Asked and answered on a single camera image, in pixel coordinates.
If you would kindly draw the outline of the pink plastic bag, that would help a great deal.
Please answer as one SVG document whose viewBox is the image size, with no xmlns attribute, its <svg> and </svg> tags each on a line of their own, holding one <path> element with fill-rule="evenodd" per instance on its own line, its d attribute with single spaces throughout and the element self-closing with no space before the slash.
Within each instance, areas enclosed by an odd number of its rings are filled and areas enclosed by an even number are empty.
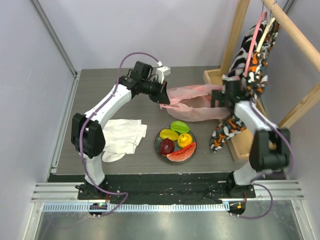
<svg viewBox="0 0 320 240">
<path fill-rule="evenodd" d="M 167 90 L 170 104 L 161 104 L 172 117 L 185 122 L 222 120 L 230 115 L 225 107 L 211 107 L 212 91 L 223 87 L 215 84 L 188 85 Z"/>
</svg>

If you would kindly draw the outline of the green fake starfruit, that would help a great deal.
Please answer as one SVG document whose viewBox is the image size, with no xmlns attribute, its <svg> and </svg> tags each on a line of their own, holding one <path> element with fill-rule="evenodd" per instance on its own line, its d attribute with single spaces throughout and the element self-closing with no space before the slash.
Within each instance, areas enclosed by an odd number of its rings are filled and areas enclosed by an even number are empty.
<svg viewBox="0 0 320 240">
<path fill-rule="evenodd" d="M 173 121 L 171 124 L 170 124 L 170 129 L 172 131 L 175 131 L 175 132 L 178 132 L 180 134 L 185 134 L 185 133 L 189 133 L 190 132 L 190 128 L 189 126 L 182 122 L 182 121 Z"/>
</svg>

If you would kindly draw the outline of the yellow fake starfruit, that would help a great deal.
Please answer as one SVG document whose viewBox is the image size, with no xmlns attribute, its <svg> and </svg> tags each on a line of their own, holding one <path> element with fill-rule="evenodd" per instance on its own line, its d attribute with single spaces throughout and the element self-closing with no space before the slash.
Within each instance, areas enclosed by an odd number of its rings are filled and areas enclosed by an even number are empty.
<svg viewBox="0 0 320 240">
<path fill-rule="evenodd" d="M 179 135 L 177 132 L 168 128 L 162 129 L 159 133 L 159 136 L 162 140 L 170 139 L 171 141 L 176 141 L 179 138 Z"/>
</svg>

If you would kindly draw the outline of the red fake apple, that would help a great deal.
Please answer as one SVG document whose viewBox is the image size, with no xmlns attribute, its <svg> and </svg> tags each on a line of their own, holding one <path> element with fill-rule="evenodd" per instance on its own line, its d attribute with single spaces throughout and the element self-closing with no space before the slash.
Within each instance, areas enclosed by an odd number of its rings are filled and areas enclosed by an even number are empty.
<svg viewBox="0 0 320 240">
<path fill-rule="evenodd" d="M 169 138 L 165 138 L 161 141 L 161 143 L 159 144 L 159 153 L 162 156 L 166 156 L 168 154 L 173 153 L 175 150 L 175 143 L 173 140 L 169 139 Z"/>
</svg>

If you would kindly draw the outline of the fake watermelon slice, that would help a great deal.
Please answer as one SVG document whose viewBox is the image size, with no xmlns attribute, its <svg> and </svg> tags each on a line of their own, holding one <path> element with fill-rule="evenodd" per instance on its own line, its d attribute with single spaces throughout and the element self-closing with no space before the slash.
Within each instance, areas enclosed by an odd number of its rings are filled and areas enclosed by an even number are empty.
<svg viewBox="0 0 320 240">
<path fill-rule="evenodd" d="M 170 154 L 167 154 L 166 157 L 169 161 L 179 163 L 189 159 L 194 152 L 196 151 L 197 144 L 195 142 L 189 144 L 185 148 L 182 148 L 178 151 L 174 151 Z"/>
</svg>

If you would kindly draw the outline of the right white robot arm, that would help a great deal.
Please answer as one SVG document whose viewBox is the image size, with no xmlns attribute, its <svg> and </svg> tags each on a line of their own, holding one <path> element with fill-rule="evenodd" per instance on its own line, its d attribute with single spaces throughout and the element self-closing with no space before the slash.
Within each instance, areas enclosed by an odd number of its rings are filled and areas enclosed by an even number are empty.
<svg viewBox="0 0 320 240">
<path fill-rule="evenodd" d="M 290 131 L 278 128 L 262 115 L 253 98 L 241 89 L 242 83 L 234 77 L 223 79 L 223 90 L 212 91 L 212 104 L 225 107 L 230 115 L 213 131 L 209 146 L 213 152 L 243 132 L 253 134 L 248 161 L 231 172 L 226 180 L 226 193 L 238 197 L 251 183 L 262 175 L 270 175 L 290 165 L 292 148 Z"/>
</svg>

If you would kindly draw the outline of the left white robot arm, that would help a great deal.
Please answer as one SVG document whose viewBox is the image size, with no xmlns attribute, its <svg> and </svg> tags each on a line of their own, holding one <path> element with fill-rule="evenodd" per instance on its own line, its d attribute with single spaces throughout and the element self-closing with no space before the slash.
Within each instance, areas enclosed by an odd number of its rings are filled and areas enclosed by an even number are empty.
<svg viewBox="0 0 320 240">
<path fill-rule="evenodd" d="M 71 143 L 82 158 L 89 194 L 100 200 L 107 192 L 103 183 L 102 153 L 106 144 L 103 128 L 111 117 L 139 94 L 149 96 L 157 104 L 170 104 L 165 77 L 171 74 L 168 66 L 157 69 L 137 61 L 126 75 L 118 77 L 111 91 L 92 109 L 76 113 L 71 122 Z"/>
</svg>

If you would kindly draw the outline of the patterned orange black garment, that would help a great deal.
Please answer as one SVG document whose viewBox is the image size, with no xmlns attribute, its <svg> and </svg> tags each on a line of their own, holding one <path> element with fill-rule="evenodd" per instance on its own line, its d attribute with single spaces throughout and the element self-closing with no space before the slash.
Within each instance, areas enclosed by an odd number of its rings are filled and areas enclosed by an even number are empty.
<svg viewBox="0 0 320 240">
<path fill-rule="evenodd" d="M 228 70 L 228 73 L 222 76 L 224 84 L 227 82 L 241 83 L 239 86 L 240 99 L 244 101 L 247 101 L 250 98 L 254 98 L 256 100 L 257 97 L 264 93 L 265 86 L 268 83 L 267 58 L 276 43 L 276 38 L 278 37 L 280 29 L 279 24 L 275 21 L 269 29 L 260 52 L 256 52 L 256 48 L 268 23 L 269 21 L 262 20 L 260 24 L 250 59 L 247 77 L 244 77 L 244 71 L 256 25 L 248 30 L 247 34 L 243 38 L 239 51 Z M 234 109 L 231 109 L 230 115 L 223 119 L 213 131 L 209 141 L 210 149 L 214 153 L 218 152 L 228 140 L 246 129 L 247 127 L 244 121 L 234 114 Z"/>
</svg>

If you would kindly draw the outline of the blue ceramic plate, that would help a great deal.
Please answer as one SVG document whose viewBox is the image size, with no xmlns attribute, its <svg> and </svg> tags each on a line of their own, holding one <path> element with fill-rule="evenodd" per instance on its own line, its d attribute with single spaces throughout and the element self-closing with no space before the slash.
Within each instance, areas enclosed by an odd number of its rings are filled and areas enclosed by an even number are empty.
<svg viewBox="0 0 320 240">
<path fill-rule="evenodd" d="M 194 134 L 193 134 L 191 131 L 190 131 L 188 134 L 190 134 L 190 135 L 192 136 L 193 142 L 196 143 L 196 149 L 195 149 L 195 152 L 196 152 L 196 150 L 197 150 L 197 141 L 196 141 L 196 138 L 195 138 Z M 187 160 L 182 161 L 182 162 L 172 162 L 172 161 L 169 161 L 169 160 L 167 159 L 167 156 L 162 156 L 162 155 L 160 154 L 160 152 L 159 152 L 159 146 L 160 146 L 160 143 L 161 143 L 162 140 L 163 140 L 163 139 L 160 138 L 160 132 L 159 132 L 159 133 L 156 135 L 155 140 L 154 140 L 154 150 L 155 150 L 155 153 L 157 154 L 157 156 L 158 156 L 160 159 L 162 159 L 163 161 L 166 161 L 166 162 L 171 163 L 171 164 L 178 165 L 178 164 L 183 164 L 183 163 L 189 161 L 189 160 L 195 155 L 195 152 L 194 152 L 193 155 L 192 155 L 190 158 L 188 158 Z M 174 145 L 175 145 L 174 152 L 175 152 L 175 151 L 179 151 L 179 150 L 181 149 L 181 148 L 178 146 L 177 140 L 174 141 Z"/>
</svg>

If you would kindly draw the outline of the wooden clothes rack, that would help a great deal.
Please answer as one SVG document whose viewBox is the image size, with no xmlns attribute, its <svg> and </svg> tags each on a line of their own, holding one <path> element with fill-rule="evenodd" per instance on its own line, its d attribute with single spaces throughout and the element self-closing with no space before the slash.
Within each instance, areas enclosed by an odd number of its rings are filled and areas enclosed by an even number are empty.
<svg viewBox="0 0 320 240">
<path fill-rule="evenodd" d="M 205 48 L 210 65 L 223 62 L 236 5 L 235 0 L 211 0 L 203 8 L 212 24 Z M 268 62 L 269 83 L 262 98 L 267 114 L 290 129 L 296 168 L 319 164 L 320 74 L 284 30 Z"/>
</svg>

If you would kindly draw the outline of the pink clothes hanger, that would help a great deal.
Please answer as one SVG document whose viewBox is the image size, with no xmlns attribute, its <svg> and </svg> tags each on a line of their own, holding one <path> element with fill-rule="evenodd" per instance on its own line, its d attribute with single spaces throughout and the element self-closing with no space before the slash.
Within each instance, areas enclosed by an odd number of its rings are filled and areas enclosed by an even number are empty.
<svg viewBox="0 0 320 240">
<path fill-rule="evenodd" d="M 262 21 L 265 21 L 266 19 L 267 19 L 267 12 L 266 11 L 262 11 L 261 15 L 259 17 L 259 20 L 258 20 L 257 24 L 255 25 L 255 29 L 254 29 L 254 32 L 253 32 L 253 35 L 252 35 L 252 40 L 251 40 L 251 43 L 250 43 L 248 56 L 247 56 L 247 60 L 246 60 L 245 68 L 244 68 L 244 73 L 243 73 L 243 76 L 245 78 L 248 76 L 251 57 L 252 57 L 252 53 L 253 53 L 254 46 L 255 46 L 255 43 L 256 43 L 256 38 L 257 38 L 257 35 L 258 35 L 260 24 L 261 24 Z"/>
</svg>

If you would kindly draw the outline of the white cloth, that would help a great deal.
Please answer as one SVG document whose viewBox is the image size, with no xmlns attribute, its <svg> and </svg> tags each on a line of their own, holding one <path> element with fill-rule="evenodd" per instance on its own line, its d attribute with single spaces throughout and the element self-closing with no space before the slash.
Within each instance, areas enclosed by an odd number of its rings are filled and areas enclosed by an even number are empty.
<svg viewBox="0 0 320 240">
<path fill-rule="evenodd" d="M 146 137 L 147 128 L 140 119 L 110 119 L 102 130 L 105 139 L 102 161 L 111 163 L 133 155 Z"/>
</svg>

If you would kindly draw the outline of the cream clothes hanger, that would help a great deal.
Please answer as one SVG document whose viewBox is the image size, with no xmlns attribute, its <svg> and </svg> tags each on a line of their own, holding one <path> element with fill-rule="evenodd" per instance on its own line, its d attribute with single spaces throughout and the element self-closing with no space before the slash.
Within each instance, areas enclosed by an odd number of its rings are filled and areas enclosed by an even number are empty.
<svg viewBox="0 0 320 240">
<path fill-rule="evenodd" d="M 274 17 L 272 17 L 272 18 L 270 19 L 269 23 L 266 25 L 266 27 L 265 27 L 265 29 L 264 29 L 264 32 L 263 32 L 263 34 L 262 34 L 262 36 L 261 36 L 261 38 L 260 38 L 260 41 L 259 41 L 259 43 L 258 43 L 258 45 L 257 45 L 256 52 L 260 52 L 260 50 L 261 50 L 261 48 L 262 48 L 262 45 L 263 45 L 263 43 L 264 43 L 264 41 L 265 41 L 265 38 L 266 38 L 266 36 L 267 36 L 267 34 L 268 34 L 271 26 L 272 26 L 273 23 L 275 22 L 275 20 L 276 20 L 276 19 L 275 19 Z"/>
</svg>

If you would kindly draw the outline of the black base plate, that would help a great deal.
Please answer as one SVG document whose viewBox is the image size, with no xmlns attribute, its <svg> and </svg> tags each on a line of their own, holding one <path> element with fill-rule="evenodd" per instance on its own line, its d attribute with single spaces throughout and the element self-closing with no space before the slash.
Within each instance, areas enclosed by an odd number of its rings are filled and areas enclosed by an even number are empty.
<svg viewBox="0 0 320 240">
<path fill-rule="evenodd" d="M 100 189 L 86 182 L 76 189 L 80 200 L 125 205 L 203 205 L 256 197 L 252 185 L 236 186 L 230 173 L 106 175 Z"/>
</svg>

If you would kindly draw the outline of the aluminium rail frame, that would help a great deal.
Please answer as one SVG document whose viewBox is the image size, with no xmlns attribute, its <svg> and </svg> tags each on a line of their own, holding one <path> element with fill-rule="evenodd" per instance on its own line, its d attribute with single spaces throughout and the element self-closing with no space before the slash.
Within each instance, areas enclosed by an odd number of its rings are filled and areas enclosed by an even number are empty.
<svg viewBox="0 0 320 240">
<path fill-rule="evenodd" d="M 207 123 L 196 126 L 197 149 L 185 164 L 171 164 L 155 152 L 160 125 L 169 119 L 147 96 L 123 113 L 151 119 L 151 132 L 133 167 L 122 165 L 106 176 L 110 191 L 126 191 L 98 217 L 99 199 L 78 199 L 79 175 L 53 175 L 38 183 L 27 240 L 313 240 L 305 199 L 297 180 L 284 174 L 255 182 L 246 193 L 229 194 L 229 173 L 245 162 L 212 153 Z"/>
</svg>

